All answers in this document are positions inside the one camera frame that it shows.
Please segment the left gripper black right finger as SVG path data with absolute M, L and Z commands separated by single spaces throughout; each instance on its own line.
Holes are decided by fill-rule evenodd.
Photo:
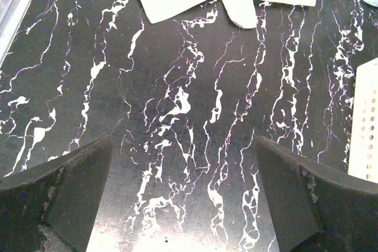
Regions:
M 377 251 L 377 184 L 266 137 L 255 152 L 280 251 Z

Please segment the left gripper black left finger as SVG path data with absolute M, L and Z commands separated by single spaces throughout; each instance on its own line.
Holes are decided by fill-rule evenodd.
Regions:
M 103 136 L 1 178 L 1 251 L 86 251 L 112 148 Z

